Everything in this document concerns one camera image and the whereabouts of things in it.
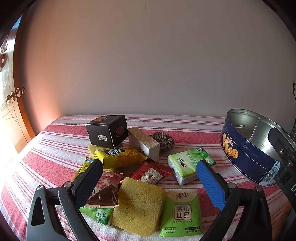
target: bolt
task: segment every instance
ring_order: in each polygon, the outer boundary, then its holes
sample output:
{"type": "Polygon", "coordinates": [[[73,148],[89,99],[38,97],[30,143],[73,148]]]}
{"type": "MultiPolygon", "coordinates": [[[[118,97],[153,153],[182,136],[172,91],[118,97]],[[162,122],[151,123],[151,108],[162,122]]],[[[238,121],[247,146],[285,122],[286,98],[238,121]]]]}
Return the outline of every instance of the bolt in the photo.
{"type": "Polygon", "coordinates": [[[38,191],[40,191],[40,190],[42,190],[43,189],[43,185],[39,185],[38,187],[37,187],[37,190],[38,191]]]}
{"type": "Polygon", "coordinates": [[[228,183],[228,187],[233,189],[233,188],[236,188],[236,185],[234,183],[228,183]]]}
{"type": "Polygon", "coordinates": [[[258,192],[262,192],[263,189],[262,189],[262,187],[257,186],[257,187],[256,187],[256,190],[257,190],[258,192]]]}
{"type": "Polygon", "coordinates": [[[292,167],[293,166],[293,162],[290,160],[290,159],[288,159],[288,164],[292,167]]]}
{"type": "Polygon", "coordinates": [[[64,183],[65,188],[69,188],[70,186],[72,186],[72,182],[65,182],[64,183]]]}

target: power cord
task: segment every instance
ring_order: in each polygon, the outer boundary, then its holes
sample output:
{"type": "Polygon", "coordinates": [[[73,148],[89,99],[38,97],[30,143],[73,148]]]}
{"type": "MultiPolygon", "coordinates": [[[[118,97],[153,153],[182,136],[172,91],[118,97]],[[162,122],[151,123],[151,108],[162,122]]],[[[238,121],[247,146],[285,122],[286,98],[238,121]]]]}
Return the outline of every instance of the power cord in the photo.
{"type": "MultiPolygon", "coordinates": [[[[296,103],[296,96],[295,96],[294,90],[293,90],[293,95],[294,95],[295,103],[296,103]]],[[[292,136],[293,136],[293,134],[294,134],[294,131],[295,131],[295,125],[296,125],[296,114],[295,114],[294,125],[293,125],[293,128],[292,128],[292,130],[291,130],[291,132],[290,132],[290,135],[289,135],[291,138],[292,138],[292,136]]]]}

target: yellow sponge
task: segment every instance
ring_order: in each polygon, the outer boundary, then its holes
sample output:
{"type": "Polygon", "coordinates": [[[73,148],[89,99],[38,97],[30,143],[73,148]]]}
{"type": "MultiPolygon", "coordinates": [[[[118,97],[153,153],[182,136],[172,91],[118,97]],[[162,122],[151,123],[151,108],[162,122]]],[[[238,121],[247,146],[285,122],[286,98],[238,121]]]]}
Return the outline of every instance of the yellow sponge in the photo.
{"type": "Polygon", "coordinates": [[[150,183],[126,177],[118,192],[113,224],[142,236],[152,235],[158,227],[165,191],[150,183]]]}

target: wall socket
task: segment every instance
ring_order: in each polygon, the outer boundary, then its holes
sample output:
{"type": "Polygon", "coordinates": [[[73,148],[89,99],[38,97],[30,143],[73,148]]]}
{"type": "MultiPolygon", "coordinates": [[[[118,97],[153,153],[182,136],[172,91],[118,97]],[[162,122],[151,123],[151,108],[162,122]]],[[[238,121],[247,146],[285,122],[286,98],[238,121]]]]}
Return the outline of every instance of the wall socket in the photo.
{"type": "Polygon", "coordinates": [[[293,82],[293,94],[296,96],[296,84],[293,82]]]}

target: wall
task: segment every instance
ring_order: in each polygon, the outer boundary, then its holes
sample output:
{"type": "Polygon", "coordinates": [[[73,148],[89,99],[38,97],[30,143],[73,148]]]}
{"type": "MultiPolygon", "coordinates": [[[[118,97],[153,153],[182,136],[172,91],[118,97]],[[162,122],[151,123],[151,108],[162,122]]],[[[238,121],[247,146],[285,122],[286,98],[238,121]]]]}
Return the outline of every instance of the wall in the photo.
{"type": "Polygon", "coordinates": [[[292,128],[296,43],[262,1],[43,0],[26,28],[35,132],[59,115],[231,108],[292,128]]]}

